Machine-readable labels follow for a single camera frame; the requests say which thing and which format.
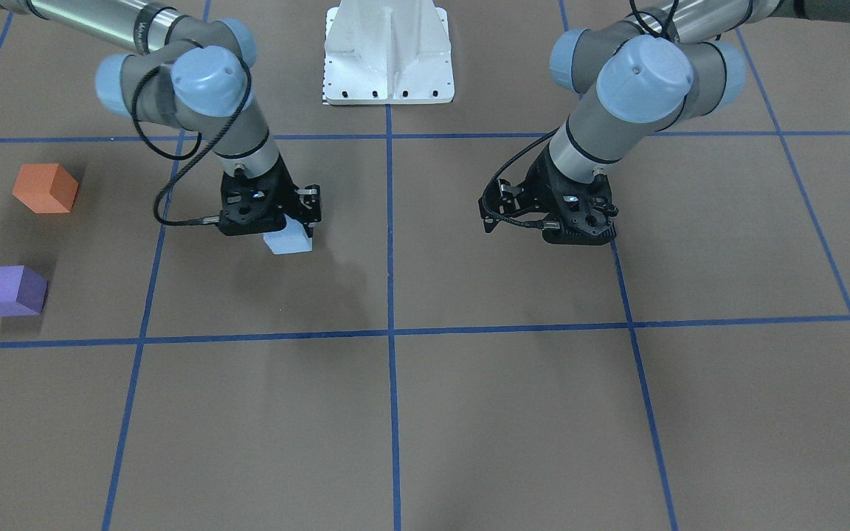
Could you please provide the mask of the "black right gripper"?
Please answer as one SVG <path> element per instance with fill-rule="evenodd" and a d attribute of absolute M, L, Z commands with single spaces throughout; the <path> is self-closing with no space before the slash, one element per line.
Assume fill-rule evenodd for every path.
<path fill-rule="evenodd" d="M 256 178 L 247 178 L 241 171 L 223 173 L 217 229 L 226 236 L 281 231 L 300 221 L 296 190 L 283 158 Z"/>

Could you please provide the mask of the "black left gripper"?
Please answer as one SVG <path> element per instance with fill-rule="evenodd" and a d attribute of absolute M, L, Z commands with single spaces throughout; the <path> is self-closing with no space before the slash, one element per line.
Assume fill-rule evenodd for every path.
<path fill-rule="evenodd" d="M 607 176 L 590 178 L 580 184 L 564 176 L 545 149 L 519 185 L 517 214 L 540 214 L 543 221 L 557 223 L 557 228 L 543 229 L 550 244 L 608 244 L 617 235 L 613 218 L 618 208 Z"/>

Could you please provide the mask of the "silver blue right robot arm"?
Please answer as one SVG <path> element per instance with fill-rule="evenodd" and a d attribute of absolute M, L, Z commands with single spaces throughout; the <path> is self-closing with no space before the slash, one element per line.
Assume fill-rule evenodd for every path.
<path fill-rule="evenodd" d="M 223 167 L 217 215 L 182 226 L 216 226 L 223 235 L 273 233 L 310 240 L 320 222 L 320 190 L 298 187 L 256 100 L 250 68 L 258 50 L 235 19 L 202 21 L 151 1 L 0 1 L 0 10 L 56 21 L 127 49 L 95 75 L 113 114 L 195 132 L 185 169 L 213 153 Z"/>

